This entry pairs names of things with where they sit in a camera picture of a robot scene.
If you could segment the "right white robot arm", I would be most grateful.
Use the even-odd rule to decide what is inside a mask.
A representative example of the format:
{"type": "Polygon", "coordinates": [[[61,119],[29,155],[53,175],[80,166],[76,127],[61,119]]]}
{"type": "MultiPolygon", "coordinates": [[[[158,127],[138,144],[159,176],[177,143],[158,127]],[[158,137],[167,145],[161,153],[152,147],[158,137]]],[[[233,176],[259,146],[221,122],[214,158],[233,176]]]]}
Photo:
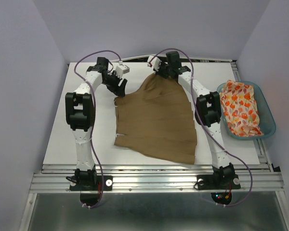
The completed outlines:
{"type": "Polygon", "coordinates": [[[235,177],[227,151],[223,146],[221,135],[221,103],[219,93],[210,91],[194,77],[194,66],[190,58],[187,58],[191,67],[183,66],[180,61],[178,49],[170,49],[166,53],[167,61],[161,61],[157,55],[147,60],[147,65],[163,78],[172,78],[178,82],[192,97],[195,108],[195,118],[206,133],[212,156],[213,185],[222,188],[235,177]]]}

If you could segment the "brown pleated skirt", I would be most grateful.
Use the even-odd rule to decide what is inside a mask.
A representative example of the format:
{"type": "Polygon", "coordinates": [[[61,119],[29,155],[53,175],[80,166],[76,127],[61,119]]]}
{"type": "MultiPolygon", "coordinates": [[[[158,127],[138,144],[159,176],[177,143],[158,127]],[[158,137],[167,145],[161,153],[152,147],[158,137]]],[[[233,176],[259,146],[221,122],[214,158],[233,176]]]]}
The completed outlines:
{"type": "Polygon", "coordinates": [[[176,163],[194,164],[197,131],[183,87],[150,74],[139,89],[114,99],[118,147],[176,163]]]}

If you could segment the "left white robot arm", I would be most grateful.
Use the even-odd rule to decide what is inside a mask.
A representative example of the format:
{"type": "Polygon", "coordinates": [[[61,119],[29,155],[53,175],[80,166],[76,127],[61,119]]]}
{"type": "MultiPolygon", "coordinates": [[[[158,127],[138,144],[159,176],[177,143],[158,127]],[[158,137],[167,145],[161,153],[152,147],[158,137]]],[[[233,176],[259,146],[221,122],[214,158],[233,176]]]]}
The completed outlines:
{"type": "Polygon", "coordinates": [[[92,132],[96,117],[95,91],[100,85],[119,97],[125,96],[127,80],[123,75],[130,68],[119,61],[114,70],[109,70],[110,61],[98,57],[94,66],[89,66],[83,82],[73,92],[65,95],[66,122],[72,129],[76,143],[77,165],[71,181],[81,183],[91,190],[97,186],[95,162],[92,156],[92,132]]]}

